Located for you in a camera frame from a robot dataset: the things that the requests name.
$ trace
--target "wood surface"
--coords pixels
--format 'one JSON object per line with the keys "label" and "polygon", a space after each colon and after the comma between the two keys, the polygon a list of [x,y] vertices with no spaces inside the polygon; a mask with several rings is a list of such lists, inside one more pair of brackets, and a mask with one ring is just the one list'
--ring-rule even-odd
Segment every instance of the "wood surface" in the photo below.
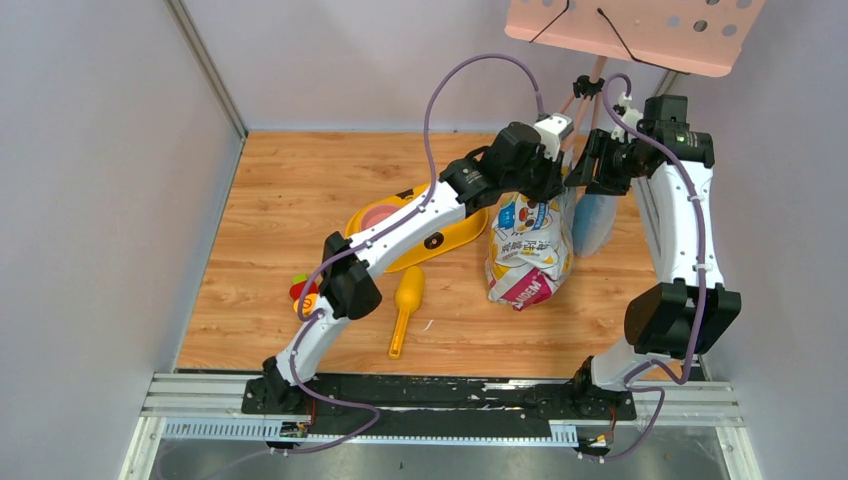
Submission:
{"label": "wood surface", "polygon": [[[492,139],[434,134],[438,169]],[[291,279],[320,263],[324,238],[344,231],[366,204],[427,180],[421,134],[251,133],[178,365],[260,369],[299,327]],[[619,202],[613,239],[601,254],[578,258],[553,298],[522,312],[487,300],[487,242],[484,233],[421,264],[423,304],[400,360],[388,357],[396,273],[377,280],[382,305],[342,333],[319,370],[570,377],[623,334],[627,304],[655,284],[630,195]]]}

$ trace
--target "gray wall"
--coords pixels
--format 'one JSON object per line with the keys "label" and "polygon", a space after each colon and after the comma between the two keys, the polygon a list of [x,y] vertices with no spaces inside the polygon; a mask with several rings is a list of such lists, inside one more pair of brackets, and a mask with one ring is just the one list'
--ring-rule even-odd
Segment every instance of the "gray wall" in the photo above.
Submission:
{"label": "gray wall", "polygon": [[0,7],[0,478],[115,478],[239,142],[162,1]]}
{"label": "gray wall", "polygon": [[716,142],[715,240],[742,292],[708,365],[770,480],[848,471],[845,18],[841,0],[769,0],[728,77],[677,89]]}
{"label": "gray wall", "polygon": [[[571,83],[594,63],[588,54],[507,37],[509,0],[186,4],[251,129],[420,130],[424,108],[442,77],[466,58],[492,52],[526,62],[551,111],[559,109]],[[552,3],[551,18],[564,4]],[[662,74],[618,60],[611,60],[606,71],[631,75],[637,99],[652,93]],[[488,61],[454,77],[434,110],[432,126],[496,131],[511,120],[535,116],[524,74],[505,62]]]}

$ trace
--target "yellow tray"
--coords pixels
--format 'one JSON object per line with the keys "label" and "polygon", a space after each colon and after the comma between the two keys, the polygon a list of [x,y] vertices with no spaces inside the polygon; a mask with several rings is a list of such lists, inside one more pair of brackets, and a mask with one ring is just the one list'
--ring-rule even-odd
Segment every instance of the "yellow tray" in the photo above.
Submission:
{"label": "yellow tray", "polygon": [[[356,212],[356,215],[347,222],[345,236],[350,237],[354,233],[365,228],[371,228],[386,219],[389,215],[400,210],[401,207],[422,194],[427,190],[429,185],[429,183],[419,185],[389,198],[384,198],[383,200],[366,205],[363,209]],[[389,265],[386,272],[399,272],[424,260],[433,258],[436,255],[465,245],[483,233],[488,223],[489,212],[486,209],[480,210],[465,220],[430,235],[420,245],[411,248],[395,260],[393,264]]]}

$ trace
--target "plastic bag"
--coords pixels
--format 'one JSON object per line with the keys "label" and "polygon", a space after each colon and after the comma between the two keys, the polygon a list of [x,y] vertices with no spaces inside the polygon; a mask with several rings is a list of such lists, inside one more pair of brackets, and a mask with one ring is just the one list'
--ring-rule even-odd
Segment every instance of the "plastic bag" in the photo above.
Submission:
{"label": "plastic bag", "polygon": [[574,253],[578,257],[598,253],[612,239],[617,208],[618,197],[586,194],[580,198],[574,211],[574,226],[571,228]]}
{"label": "plastic bag", "polygon": [[486,278],[489,300],[523,310],[550,298],[571,272],[577,189],[547,203],[508,195],[492,223]]}

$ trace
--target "black clamp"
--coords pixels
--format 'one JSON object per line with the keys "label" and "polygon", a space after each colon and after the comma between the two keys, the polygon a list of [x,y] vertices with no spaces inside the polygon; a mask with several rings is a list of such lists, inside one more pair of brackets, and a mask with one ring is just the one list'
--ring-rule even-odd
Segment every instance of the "black clamp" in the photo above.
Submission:
{"label": "black clamp", "polygon": [[574,85],[574,97],[575,98],[595,98],[595,95],[600,93],[604,88],[604,80],[603,78],[599,78],[597,82],[592,83],[589,79],[589,75],[580,75],[577,77],[577,81],[573,83]]}

